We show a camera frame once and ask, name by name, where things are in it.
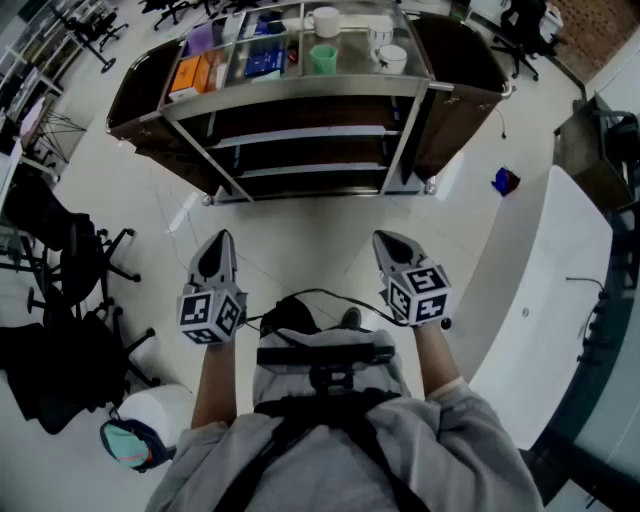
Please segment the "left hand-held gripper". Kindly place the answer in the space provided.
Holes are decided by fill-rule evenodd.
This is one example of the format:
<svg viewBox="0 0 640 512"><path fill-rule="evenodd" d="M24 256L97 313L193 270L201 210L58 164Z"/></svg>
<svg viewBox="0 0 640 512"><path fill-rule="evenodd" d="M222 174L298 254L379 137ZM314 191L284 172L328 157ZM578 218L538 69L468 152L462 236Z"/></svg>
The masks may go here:
<svg viewBox="0 0 640 512"><path fill-rule="evenodd" d="M234 283L237 258L233 236L223 229L210 237L193 256L190 273L215 277L219 283L184 285L177 300L177 329L200 345L222 345L235 340L246 320L247 294Z"/></svg>

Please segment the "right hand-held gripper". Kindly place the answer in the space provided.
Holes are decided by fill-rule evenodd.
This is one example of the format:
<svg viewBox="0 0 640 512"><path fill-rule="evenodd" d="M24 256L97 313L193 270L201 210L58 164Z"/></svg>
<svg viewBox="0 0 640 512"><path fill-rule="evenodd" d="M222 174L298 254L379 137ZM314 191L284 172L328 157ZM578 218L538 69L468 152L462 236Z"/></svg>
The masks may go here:
<svg viewBox="0 0 640 512"><path fill-rule="evenodd" d="M387 277L386 303L394 316L410 326L443 319L451 286L442 266L425 258L415 240L396 232L375 231L373 247L379 269L392 274ZM416 266L395 273L402 264Z"/></svg>

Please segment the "stainless steel service cart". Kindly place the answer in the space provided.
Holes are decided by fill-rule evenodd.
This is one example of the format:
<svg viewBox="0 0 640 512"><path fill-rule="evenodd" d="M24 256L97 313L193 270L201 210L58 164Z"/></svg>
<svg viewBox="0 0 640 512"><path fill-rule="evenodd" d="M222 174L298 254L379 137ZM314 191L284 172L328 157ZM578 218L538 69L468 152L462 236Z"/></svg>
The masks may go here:
<svg viewBox="0 0 640 512"><path fill-rule="evenodd" d="M337 37L305 21L340 11ZM403 11L398 0L307 0L243 11L279 11L286 31L240 40L208 55L215 89L172 102L186 37L139 57L106 119L114 138L204 195L204 203L322 196L425 195L437 175L513 91L481 34L453 18ZM389 18L390 44L408 55L401 75L374 71L367 27ZM337 72L313 71L315 45L338 49ZM285 50L279 80L244 77L250 55ZM297 50L291 63L288 51Z"/></svg>

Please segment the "orange box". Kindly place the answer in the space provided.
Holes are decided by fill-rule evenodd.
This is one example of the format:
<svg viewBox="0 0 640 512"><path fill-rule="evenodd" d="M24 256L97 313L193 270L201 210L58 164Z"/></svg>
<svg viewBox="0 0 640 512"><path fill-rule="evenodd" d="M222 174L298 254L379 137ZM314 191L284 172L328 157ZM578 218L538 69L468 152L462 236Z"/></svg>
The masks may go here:
<svg viewBox="0 0 640 512"><path fill-rule="evenodd" d="M172 102L196 97L215 89L212 59L200 55L182 60L177 68L168 97Z"/></svg>

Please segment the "white mug star print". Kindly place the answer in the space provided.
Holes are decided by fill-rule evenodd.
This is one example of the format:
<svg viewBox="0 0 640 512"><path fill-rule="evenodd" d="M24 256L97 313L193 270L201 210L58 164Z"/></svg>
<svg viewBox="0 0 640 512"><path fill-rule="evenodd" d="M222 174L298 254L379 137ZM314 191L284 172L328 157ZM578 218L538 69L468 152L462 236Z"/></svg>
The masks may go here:
<svg viewBox="0 0 640 512"><path fill-rule="evenodd" d="M371 51L374 71L386 75L401 75L406 67L408 55L400 46L382 45Z"/></svg>

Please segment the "green plastic cup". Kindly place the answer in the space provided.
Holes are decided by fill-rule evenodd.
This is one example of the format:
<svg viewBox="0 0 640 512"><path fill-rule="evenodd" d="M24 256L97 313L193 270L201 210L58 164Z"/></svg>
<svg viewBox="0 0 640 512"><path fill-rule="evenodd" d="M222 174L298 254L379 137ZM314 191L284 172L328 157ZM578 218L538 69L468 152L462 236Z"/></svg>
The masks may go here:
<svg viewBox="0 0 640 512"><path fill-rule="evenodd" d="M315 45L311 51L311 62L316 75L334 75L337 72L338 49L329 44Z"/></svg>

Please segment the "blue coffee box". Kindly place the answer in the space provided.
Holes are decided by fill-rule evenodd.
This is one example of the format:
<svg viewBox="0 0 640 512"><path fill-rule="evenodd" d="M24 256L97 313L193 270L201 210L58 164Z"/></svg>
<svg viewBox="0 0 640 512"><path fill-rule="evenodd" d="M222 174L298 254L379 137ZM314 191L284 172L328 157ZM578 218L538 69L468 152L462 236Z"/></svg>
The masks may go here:
<svg viewBox="0 0 640 512"><path fill-rule="evenodd" d="M243 22L239 39L278 35L286 31L283 13L279 11L261 11L249 13Z"/></svg>
<svg viewBox="0 0 640 512"><path fill-rule="evenodd" d="M285 50L274 50L262 54L250 55L244 70L245 78L257 78L272 73L281 75L286 60Z"/></svg>

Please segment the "white mug striped print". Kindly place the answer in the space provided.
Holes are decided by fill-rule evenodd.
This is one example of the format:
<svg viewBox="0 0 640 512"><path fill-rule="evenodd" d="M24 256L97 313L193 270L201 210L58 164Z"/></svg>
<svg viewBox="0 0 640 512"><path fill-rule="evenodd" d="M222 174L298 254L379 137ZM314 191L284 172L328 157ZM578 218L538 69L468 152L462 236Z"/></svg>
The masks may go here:
<svg viewBox="0 0 640 512"><path fill-rule="evenodd" d="M394 34L394 25L389 18L371 18L367 27L367 39L369 48L377 50L391 43Z"/></svg>

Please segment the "purple packet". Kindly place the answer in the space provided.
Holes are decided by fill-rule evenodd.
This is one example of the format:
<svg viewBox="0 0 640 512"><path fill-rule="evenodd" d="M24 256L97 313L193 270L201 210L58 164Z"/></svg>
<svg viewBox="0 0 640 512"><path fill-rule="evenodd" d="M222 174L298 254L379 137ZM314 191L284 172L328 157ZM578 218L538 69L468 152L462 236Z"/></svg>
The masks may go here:
<svg viewBox="0 0 640 512"><path fill-rule="evenodd" d="M183 57L192 57L224 44L223 26L213 21L193 28L186 36Z"/></svg>

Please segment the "white slim packet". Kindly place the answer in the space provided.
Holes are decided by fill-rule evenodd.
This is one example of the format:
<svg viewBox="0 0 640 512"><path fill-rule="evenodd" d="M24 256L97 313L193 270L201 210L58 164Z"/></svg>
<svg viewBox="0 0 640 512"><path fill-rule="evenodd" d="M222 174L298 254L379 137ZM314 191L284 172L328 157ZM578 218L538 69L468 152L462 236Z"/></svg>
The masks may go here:
<svg viewBox="0 0 640 512"><path fill-rule="evenodd" d="M222 41L224 46L235 44L238 41L241 28L244 23L244 18L244 12L232 14L225 18L222 30Z"/></svg>

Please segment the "large plain white mug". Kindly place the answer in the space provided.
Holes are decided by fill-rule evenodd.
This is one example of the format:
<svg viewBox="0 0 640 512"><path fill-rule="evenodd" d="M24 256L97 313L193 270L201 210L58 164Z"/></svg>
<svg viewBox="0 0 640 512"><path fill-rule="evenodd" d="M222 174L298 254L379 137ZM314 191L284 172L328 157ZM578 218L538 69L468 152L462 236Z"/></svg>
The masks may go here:
<svg viewBox="0 0 640 512"><path fill-rule="evenodd" d="M334 7L319 7L306 13L305 21L317 37L331 39L341 31L340 11Z"/></svg>

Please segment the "person's left forearm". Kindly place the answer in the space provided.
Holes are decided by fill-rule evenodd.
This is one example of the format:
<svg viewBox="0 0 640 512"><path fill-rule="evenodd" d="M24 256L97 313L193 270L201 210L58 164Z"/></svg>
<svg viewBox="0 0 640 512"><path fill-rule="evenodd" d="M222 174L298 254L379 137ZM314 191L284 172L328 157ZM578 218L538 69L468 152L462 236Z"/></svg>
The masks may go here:
<svg viewBox="0 0 640 512"><path fill-rule="evenodd" d="M202 363L191 427L201 428L215 422L231 425L236 417L235 345L209 345Z"/></svg>

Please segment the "person's right forearm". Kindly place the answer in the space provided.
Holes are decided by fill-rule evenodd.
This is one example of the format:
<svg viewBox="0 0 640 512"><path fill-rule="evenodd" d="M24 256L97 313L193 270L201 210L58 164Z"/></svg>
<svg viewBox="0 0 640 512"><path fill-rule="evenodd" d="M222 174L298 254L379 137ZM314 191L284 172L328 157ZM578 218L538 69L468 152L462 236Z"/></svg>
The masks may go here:
<svg viewBox="0 0 640 512"><path fill-rule="evenodd" d="M425 398L438 400L454 389L466 388L440 326L426 323L413 332Z"/></svg>

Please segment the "person's left shoe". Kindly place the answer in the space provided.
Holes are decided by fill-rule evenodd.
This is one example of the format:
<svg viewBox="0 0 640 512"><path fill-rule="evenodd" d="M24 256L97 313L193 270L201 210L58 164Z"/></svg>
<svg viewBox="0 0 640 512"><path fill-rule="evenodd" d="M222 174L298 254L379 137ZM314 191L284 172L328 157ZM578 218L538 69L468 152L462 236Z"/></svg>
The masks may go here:
<svg viewBox="0 0 640 512"><path fill-rule="evenodd" d="M286 297L264 314L260 323L260 337L274 330L288 329L304 335L320 331L308 307L296 297Z"/></svg>

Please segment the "black waist pack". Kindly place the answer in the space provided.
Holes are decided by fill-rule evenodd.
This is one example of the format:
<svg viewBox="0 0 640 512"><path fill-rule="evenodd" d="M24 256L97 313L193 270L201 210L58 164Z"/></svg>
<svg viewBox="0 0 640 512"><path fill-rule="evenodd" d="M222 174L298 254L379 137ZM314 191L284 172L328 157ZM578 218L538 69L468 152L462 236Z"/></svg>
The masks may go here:
<svg viewBox="0 0 640 512"><path fill-rule="evenodd" d="M260 366L321 366L355 363L385 364L395 356L393 346L368 344L320 347L259 348Z"/></svg>

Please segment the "blue crumpled bag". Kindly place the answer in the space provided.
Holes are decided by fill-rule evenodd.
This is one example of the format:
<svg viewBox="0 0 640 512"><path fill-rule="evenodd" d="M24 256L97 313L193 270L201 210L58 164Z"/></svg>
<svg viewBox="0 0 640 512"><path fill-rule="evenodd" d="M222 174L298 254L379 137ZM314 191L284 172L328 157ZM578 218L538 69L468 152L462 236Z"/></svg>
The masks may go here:
<svg viewBox="0 0 640 512"><path fill-rule="evenodd" d="M496 172L495 178L491 184L502 197L505 197L515 191L520 182L521 179L511 170L507 167L501 167Z"/></svg>

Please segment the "black chest harness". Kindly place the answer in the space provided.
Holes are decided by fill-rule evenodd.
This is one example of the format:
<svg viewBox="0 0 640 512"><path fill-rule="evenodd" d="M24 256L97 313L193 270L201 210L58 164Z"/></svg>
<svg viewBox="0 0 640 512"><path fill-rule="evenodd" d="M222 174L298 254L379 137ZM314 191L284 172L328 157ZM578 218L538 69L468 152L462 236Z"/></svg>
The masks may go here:
<svg viewBox="0 0 640 512"><path fill-rule="evenodd" d="M430 512L425 503L391 470L367 413L400 395L377 388L356 391L353 369L314 368L311 396L285 397L255 407L259 414L279 418L271 439L235 477L213 512L244 512L263 473L278 458L320 425L346 433L351 441L384 473L394 493L399 512Z"/></svg>

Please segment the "white round stool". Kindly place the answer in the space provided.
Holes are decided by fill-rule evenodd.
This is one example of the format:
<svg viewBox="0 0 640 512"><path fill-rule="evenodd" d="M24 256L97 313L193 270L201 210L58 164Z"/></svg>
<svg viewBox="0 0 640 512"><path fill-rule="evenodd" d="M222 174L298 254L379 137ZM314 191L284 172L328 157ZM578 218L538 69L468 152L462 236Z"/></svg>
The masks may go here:
<svg viewBox="0 0 640 512"><path fill-rule="evenodd" d="M196 398L186 387L167 384L129 395L118 408L123 420L137 420L156 432L164 446L174 447L191 427Z"/></svg>

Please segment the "black office chair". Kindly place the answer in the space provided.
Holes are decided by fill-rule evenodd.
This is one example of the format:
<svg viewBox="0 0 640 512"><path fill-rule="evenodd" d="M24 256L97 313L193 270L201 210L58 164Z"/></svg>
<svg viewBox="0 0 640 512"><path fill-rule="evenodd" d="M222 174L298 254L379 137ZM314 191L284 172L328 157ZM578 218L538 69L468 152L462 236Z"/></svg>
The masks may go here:
<svg viewBox="0 0 640 512"><path fill-rule="evenodd" d="M80 304L99 286L102 305L113 304L108 292L108 275L113 273L138 283L141 275L129 274L111 262L124 237L135 230L125 228L111 240L108 231L98 230L86 213L72 213L54 195L46 182L27 175L8 191L4 213L18 229L43 244L46 251L57 252L59 263L51 266L47 258L35 264L35 277L43 298L62 299L80 309Z"/></svg>
<svg viewBox="0 0 640 512"><path fill-rule="evenodd" d="M119 40L118 32L129 27L128 23L116 26L117 13L110 12L105 15L98 15L93 21L80 21L71 17L68 22L70 29L80 34L89 43L99 42L99 51L110 39Z"/></svg>
<svg viewBox="0 0 640 512"><path fill-rule="evenodd" d="M179 23L177 13L185 9L196 8L199 5L199 0L140 0L140 4L143 5L142 14L152 11L161 12L160 19L153 26L153 29L157 31L168 18L173 20L174 25L177 25Z"/></svg>
<svg viewBox="0 0 640 512"><path fill-rule="evenodd" d="M149 388L160 384L130 359L155 336L149 328L137 340L123 342L118 307L100 317L100 308L75 317L71 311L46 311L45 323L0 327L0 370L24 418L37 420L56 435L80 412L118 407L131 391L128 374Z"/></svg>
<svg viewBox="0 0 640 512"><path fill-rule="evenodd" d="M545 0L510 0L510 6L501 14L501 32L494 36L492 50L511 56L514 63L512 78L520 74L520 64L533 73L533 80L539 80L539 73L527 60L535 54L556 56L556 46L566 41L556 34L546 41L540 32L540 24L547 12Z"/></svg>

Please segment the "teal bag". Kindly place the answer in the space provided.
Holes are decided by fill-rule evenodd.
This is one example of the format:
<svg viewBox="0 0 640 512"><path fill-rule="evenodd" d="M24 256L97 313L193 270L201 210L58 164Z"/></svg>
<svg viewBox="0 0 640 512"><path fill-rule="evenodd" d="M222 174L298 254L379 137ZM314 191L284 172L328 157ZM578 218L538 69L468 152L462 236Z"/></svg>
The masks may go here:
<svg viewBox="0 0 640 512"><path fill-rule="evenodd" d="M138 473L171 461L176 447L167 447L151 427L135 419L110 419L100 428L100 439L109 455Z"/></svg>

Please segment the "person's grey sweater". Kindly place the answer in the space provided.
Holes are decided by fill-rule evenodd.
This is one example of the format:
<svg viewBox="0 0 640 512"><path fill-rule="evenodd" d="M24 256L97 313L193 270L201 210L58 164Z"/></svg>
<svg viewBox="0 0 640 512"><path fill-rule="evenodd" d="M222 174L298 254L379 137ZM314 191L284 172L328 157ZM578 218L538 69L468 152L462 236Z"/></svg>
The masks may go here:
<svg viewBox="0 0 640 512"><path fill-rule="evenodd" d="M269 333L259 348L350 344L393 346L383 331L333 328L313 335ZM213 512L239 472L281 423L255 411L263 402L316 393L314 368L353 369L356 391L400 396L367 413L391 470L430 512L541 512L542 502L518 449L490 405L469 386L438 400L413 398L398 357L385 364L260 366L254 409L190 427L145 512ZM399 512L382 470L341 430L320 425L263 473L244 512Z"/></svg>

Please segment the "black tub faucet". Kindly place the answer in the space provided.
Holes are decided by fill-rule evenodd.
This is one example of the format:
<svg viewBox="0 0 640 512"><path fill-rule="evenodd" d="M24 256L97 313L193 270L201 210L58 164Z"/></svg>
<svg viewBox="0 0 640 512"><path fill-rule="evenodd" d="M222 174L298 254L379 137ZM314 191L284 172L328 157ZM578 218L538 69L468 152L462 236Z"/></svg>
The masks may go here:
<svg viewBox="0 0 640 512"><path fill-rule="evenodd" d="M579 328L578 338L581 341L582 352L578 355L576 361L579 364L600 366L601 362L593 357L591 350L608 350L613 347L613 340L603 334L602 325L597 322L597 317L606 312L606 305L609 301L610 293L605 290L604 285L600 281L593 278L567 276L565 280L570 282L593 283L599 287L596 303Z"/></svg>

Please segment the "dark metal desk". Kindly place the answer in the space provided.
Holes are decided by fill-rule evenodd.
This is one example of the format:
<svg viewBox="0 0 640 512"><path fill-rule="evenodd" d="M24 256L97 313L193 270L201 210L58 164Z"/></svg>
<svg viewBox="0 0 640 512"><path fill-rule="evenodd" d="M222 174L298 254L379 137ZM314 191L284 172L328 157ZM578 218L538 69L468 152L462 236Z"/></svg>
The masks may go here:
<svg viewBox="0 0 640 512"><path fill-rule="evenodd" d="M602 212L640 194L640 114L612 110L599 96L576 101L554 131L553 163L566 171Z"/></svg>

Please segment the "black floor stand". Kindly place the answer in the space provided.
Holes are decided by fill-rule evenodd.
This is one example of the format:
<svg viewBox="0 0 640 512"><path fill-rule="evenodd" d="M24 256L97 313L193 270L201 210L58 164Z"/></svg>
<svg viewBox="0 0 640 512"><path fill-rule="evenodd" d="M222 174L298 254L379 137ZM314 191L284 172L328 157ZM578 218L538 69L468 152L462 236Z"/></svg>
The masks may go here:
<svg viewBox="0 0 640 512"><path fill-rule="evenodd" d="M58 21L60 21L63 24L63 26L67 29L72 39L75 42L77 42L82 48L89 50L103 64L101 69L102 74L108 72L113 67L113 65L116 62L115 58L112 58L110 60L105 60L102 54L92 46L92 43L87 42L84 37L82 37L80 34L70 29L68 20L71 17L65 17L59 10L57 10L53 6L50 6L49 10L52 12L54 17Z"/></svg>

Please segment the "white storage shelving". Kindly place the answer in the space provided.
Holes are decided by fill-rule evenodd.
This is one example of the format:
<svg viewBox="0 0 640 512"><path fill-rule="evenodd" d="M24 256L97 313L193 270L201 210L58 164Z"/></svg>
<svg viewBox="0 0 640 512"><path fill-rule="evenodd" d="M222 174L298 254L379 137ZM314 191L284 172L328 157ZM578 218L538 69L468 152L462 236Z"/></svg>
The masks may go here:
<svg viewBox="0 0 640 512"><path fill-rule="evenodd" d="M60 80L85 46L64 22L91 29L118 11L109 0L33 0L26 26L0 43L0 114L17 121L39 92L61 95Z"/></svg>

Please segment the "white cabinet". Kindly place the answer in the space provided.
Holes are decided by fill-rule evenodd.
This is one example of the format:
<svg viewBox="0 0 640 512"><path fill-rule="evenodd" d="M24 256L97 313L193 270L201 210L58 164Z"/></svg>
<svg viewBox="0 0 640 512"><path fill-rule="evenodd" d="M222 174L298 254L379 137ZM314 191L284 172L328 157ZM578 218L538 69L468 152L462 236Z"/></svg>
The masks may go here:
<svg viewBox="0 0 640 512"><path fill-rule="evenodd" d="M551 43L555 34L563 27L560 11L555 6L548 6L540 22L541 37Z"/></svg>

